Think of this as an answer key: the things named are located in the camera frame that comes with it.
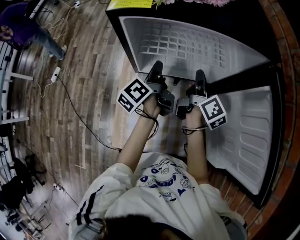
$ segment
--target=wrist strap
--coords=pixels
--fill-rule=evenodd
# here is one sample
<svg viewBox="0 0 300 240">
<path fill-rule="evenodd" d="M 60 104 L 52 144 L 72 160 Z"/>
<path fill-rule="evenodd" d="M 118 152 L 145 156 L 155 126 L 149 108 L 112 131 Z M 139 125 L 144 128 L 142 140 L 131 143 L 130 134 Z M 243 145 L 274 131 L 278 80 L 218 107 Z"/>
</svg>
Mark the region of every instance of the wrist strap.
<svg viewBox="0 0 300 240">
<path fill-rule="evenodd" d="M 189 127 L 183 126 L 181 129 L 182 129 L 182 132 L 184 135 L 191 135 L 192 133 L 194 133 L 196 131 L 202 131 L 206 128 L 208 128 L 207 124 L 197 127 L 197 128 L 189 128 Z"/>
<path fill-rule="evenodd" d="M 152 117 L 152 116 L 150 116 L 144 110 L 139 109 L 139 108 L 135 109 L 135 113 L 138 114 L 138 115 L 140 115 L 140 116 L 142 116 L 142 117 L 144 117 L 144 118 L 152 119 L 155 122 L 154 131 L 153 131 L 153 133 L 150 135 L 150 137 L 147 140 L 149 140 L 150 138 L 154 137 L 154 135 L 157 133 L 158 127 L 159 127 L 159 123 L 158 123 L 157 119 L 154 118 L 154 117 Z"/>
</svg>

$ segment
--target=sleeve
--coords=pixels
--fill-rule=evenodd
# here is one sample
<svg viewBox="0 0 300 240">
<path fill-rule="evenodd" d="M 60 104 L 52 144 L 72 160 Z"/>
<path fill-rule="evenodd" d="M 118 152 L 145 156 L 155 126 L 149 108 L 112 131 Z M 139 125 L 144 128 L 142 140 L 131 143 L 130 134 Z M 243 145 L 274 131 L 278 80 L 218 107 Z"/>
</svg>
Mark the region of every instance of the sleeve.
<svg viewBox="0 0 300 240">
<path fill-rule="evenodd" d="M 70 222 L 69 240 L 92 240 L 103 234 L 105 213 L 122 194 L 132 188 L 132 176 L 128 166 L 116 163 L 93 181 Z"/>
<path fill-rule="evenodd" d="M 227 202 L 222 199 L 221 193 L 218 189 L 210 184 L 201 184 L 199 187 L 203 191 L 210 208 L 218 215 L 229 217 L 230 219 L 236 219 L 242 225 L 245 224 L 245 221 L 240 214 L 230 210 Z"/>
</svg>

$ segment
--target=power strip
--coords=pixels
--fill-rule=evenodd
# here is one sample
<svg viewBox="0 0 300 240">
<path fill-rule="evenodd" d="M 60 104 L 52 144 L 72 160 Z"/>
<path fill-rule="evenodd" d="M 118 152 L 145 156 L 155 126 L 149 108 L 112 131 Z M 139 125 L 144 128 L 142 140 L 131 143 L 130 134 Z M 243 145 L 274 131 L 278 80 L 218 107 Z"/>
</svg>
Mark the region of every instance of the power strip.
<svg viewBox="0 0 300 240">
<path fill-rule="evenodd" d="M 55 82 L 57 79 L 57 76 L 60 74 L 61 68 L 60 67 L 56 67 L 52 77 L 51 77 L 51 82 Z"/>
</svg>

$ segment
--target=hand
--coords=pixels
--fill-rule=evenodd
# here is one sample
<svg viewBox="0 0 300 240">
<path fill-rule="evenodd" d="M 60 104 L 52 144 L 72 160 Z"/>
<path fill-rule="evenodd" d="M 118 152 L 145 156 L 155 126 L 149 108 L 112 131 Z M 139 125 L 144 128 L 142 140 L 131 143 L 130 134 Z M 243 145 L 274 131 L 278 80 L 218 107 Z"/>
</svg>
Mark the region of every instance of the hand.
<svg viewBox="0 0 300 240">
<path fill-rule="evenodd" d="M 186 114 L 187 127 L 198 128 L 205 124 L 202 112 L 198 106 L 194 106 L 192 112 Z"/>
<path fill-rule="evenodd" d="M 157 118 L 160 113 L 160 107 L 157 105 L 156 95 L 151 94 L 144 101 L 144 111 L 151 117 Z"/>
</svg>

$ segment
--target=cable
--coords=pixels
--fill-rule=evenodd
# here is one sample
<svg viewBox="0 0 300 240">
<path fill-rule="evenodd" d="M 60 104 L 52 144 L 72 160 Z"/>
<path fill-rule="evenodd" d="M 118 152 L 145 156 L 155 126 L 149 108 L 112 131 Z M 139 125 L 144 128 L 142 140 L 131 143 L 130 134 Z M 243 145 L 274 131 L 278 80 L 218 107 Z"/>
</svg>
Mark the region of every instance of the cable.
<svg viewBox="0 0 300 240">
<path fill-rule="evenodd" d="M 50 199 L 50 202 L 49 202 L 49 210 L 51 210 L 51 202 L 52 202 L 52 199 L 53 199 L 53 191 L 55 190 L 55 188 L 51 191 L 51 199 Z"/>
<path fill-rule="evenodd" d="M 66 6 L 68 6 L 69 8 L 71 8 L 71 6 L 69 6 L 67 3 L 65 3 L 66 1 L 59 1 L 62 2 L 63 4 L 65 4 Z"/>
<path fill-rule="evenodd" d="M 9 175 L 10 175 L 10 179 L 12 179 L 13 177 L 11 176 L 11 172 L 10 172 L 10 168 L 9 168 L 10 166 L 9 166 L 9 163 L 8 163 L 8 159 L 6 158 L 5 152 L 3 152 L 3 155 L 5 157 L 5 161 L 6 161 L 6 164 L 7 164 L 8 172 L 9 172 Z"/>
<path fill-rule="evenodd" d="M 109 4 L 110 1 L 108 1 L 108 2 L 101 2 L 100 0 L 98 0 L 98 2 L 99 2 L 100 4 L 106 5 L 106 4 Z"/>
<path fill-rule="evenodd" d="M 63 35 L 63 34 L 65 33 L 65 31 L 67 31 L 67 29 L 68 29 L 68 18 L 69 18 L 69 13 L 71 12 L 71 10 L 72 10 L 73 8 L 74 8 L 74 7 L 70 7 L 70 9 L 69 9 L 69 11 L 68 11 L 68 13 L 67 13 L 67 18 L 66 18 L 66 29 L 64 29 L 63 32 L 62 32 L 58 37 L 54 38 L 54 40 L 60 38 L 61 35 Z"/>
<path fill-rule="evenodd" d="M 193 132 L 196 132 L 196 131 L 201 131 L 201 130 L 204 130 L 208 128 L 207 124 L 201 126 L 201 127 L 197 127 L 197 128 L 188 128 L 186 126 L 183 126 L 181 129 L 182 129 L 182 132 L 184 135 L 191 135 Z"/>
<path fill-rule="evenodd" d="M 60 80 L 60 82 L 61 82 L 61 84 L 64 86 L 64 88 L 65 88 L 65 90 L 66 90 L 66 93 L 67 93 L 67 96 L 68 96 L 68 98 L 69 98 L 69 100 L 70 100 L 70 103 L 71 103 L 71 106 L 72 106 L 72 108 L 74 109 L 74 111 L 75 111 L 75 113 L 76 113 L 76 115 L 79 117 L 79 119 L 80 119 L 80 121 L 85 125 L 85 127 L 94 135 L 94 137 L 96 138 L 96 140 L 99 142 L 99 143 L 101 143 L 103 146 L 105 146 L 105 147 L 107 147 L 107 148 L 109 148 L 109 149 L 112 149 L 112 150 L 117 150 L 117 151 L 119 151 L 120 152 L 120 150 L 119 149 L 117 149 L 117 148 L 113 148 L 113 147 L 109 147 L 109 146 L 107 146 L 87 125 L 86 125 L 86 123 L 82 120 L 82 118 L 79 116 L 79 114 L 77 113 L 77 111 L 76 111 L 76 109 L 75 109 L 75 107 L 74 107 L 74 105 L 73 105 L 73 103 L 72 103 L 72 100 L 71 100 L 71 97 L 70 97 L 70 95 L 69 95 L 69 92 L 68 92 L 68 90 L 67 90 L 67 88 L 66 88 L 66 86 L 65 86 L 65 84 L 63 83 L 63 81 L 61 80 L 61 78 L 60 77 L 58 77 L 57 76 L 57 74 L 55 74 L 55 76 Z"/>
<path fill-rule="evenodd" d="M 92 1 L 92 0 L 87 0 L 87 1 L 85 1 L 85 2 L 82 2 L 82 3 L 80 3 L 78 6 L 82 5 L 83 3 L 90 2 L 90 1 Z"/>
<path fill-rule="evenodd" d="M 19 139 L 15 139 L 16 142 L 20 145 L 22 145 L 23 147 L 25 147 L 29 152 L 31 152 L 32 154 L 35 155 L 36 159 L 39 161 L 39 163 L 43 166 L 43 168 L 45 168 L 47 170 L 47 172 L 50 174 L 51 177 L 53 177 L 54 181 L 57 182 L 56 178 L 53 176 L 53 174 L 45 167 L 45 165 L 42 163 L 42 161 L 38 158 L 38 156 L 29 148 L 27 147 L 24 143 L 21 143 L 21 141 Z M 70 194 L 65 190 L 65 188 L 63 187 L 62 184 L 60 184 L 60 186 L 64 189 L 64 192 L 72 199 L 72 201 L 78 206 L 77 202 L 70 196 Z"/>
<path fill-rule="evenodd" d="M 38 76 L 39 76 L 40 72 L 42 71 L 43 63 L 44 63 L 44 54 L 42 55 L 42 65 L 41 65 L 41 68 L 39 69 L 39 72 L 38 72 L 38 74 L 37 74 L 37 76 L 36 76 L 36 83 L 37 83 L 38 88 L 39 88 L 39 94 L 41 95 L 42 98 L 44 98 L 45 95 L 46 95 L 46 88 L 47 88 L 48 86 L 50 86 L 50 85 L 53 84 L 53 82 L 51 82 L 50 84 L 47 84 L 47 85 L 45 86 L 45 88 L 44 88 L 44 95 L 42 95 L 42 88 L 41 88 L 41 86 L 38 84 Z"/>
<path fill-rule="evenodd" d="M 152 120 L 155 122 L 155 128 L 154 128 L 154 131 L 153 131 L 153 133 L 150 135 L 150 137 L 149 137 L 147 140 L 149 140 L 150 138 L 154 137 L 155 134 L 156 134 L 156 132 L 158 131 L 158 127 L 159 127 L 159 123 L 158 123 L 157 119 L 151 117 L 151 116 L 150 116 L 149 114 L 147 114 L 144 110 L 139 109 L 139 108 L 135 109 L 135 113 L 138 114 L 138 115 L 140 115 L 140 116 L 142 116 L 142 117 L 145 117 L 145 118 L 148 118 L 148 119 L 152 119 Z"/>
<path fill-rule="evenodd" d="M 2 161 L 2 153 L 0 154 L 0 158 L 1 158 L 2 166 L 4 166 L 3 161 Z M 9 181 L 8 175 L 6 174 L 6 171 L 5 171 L 5 168 L 3 168 L 3 170 L 4 170 L 4 173 L 5 173 L 5 176 L 6 176 L 7 181 Z"/>
</svg>

